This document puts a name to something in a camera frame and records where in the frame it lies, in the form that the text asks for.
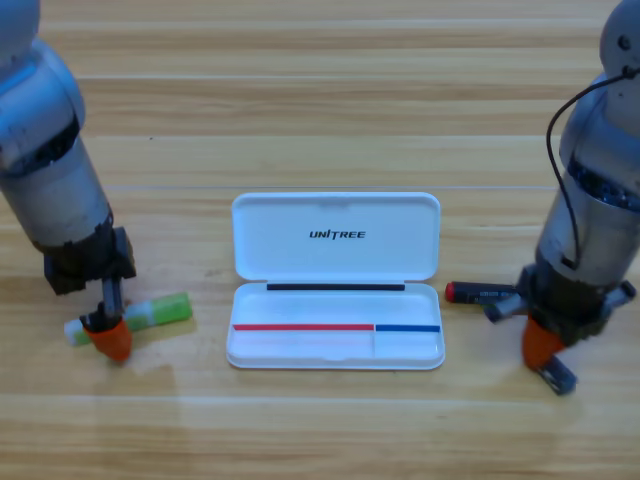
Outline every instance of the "black stripe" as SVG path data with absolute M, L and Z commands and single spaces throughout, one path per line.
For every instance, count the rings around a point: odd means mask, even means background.
M 376 290 L 402 292 L 403 284 L 268 283 L 267 290 Z

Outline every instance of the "black marker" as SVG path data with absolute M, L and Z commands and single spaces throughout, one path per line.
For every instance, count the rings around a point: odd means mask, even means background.
M 493 305 L 511 297 L 516 292 L 513 285 L 495 283 L 451 282 L 447 284 L 444 296 L 451 303 Z

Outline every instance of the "logo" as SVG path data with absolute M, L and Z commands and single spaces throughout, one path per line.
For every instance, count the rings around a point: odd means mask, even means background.
M 309 238 L 329 238 L 336 240 L 338 238 L 364 238 L 367 232 L 338 232 L 334 230 L 327 230 L 324 232 L 311 232 Z

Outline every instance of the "open plastic case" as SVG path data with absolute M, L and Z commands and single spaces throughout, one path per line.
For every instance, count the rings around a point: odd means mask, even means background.
M 251 193 L 232 207 L 240 368 L 438 367 L 440 204 L 426 193 Z

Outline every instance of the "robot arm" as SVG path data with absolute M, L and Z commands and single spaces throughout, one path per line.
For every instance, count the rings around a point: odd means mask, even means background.
M 0 190 L 57 295 L 102 280 L 98 310 L 82 317 L 96 346 L 128 357 L 121 280 L 133 254 L 80 138 L 84 102 L 62 60 L 36 38 L 38 0 L 0 0 Z
M 640 248 L 639 24 L 640 0 L 623 0 L 601 37 L 605 73 L 578 101 L 562 136 L 562 183 L 577 232 L 558 192 L 518 295 L 485 310 L 492 321 L 529 315 L 525 364 L 558 394 L 572 391 L 576 378 L 555 353 L 600 334 L 636 294 L 624 276 Z

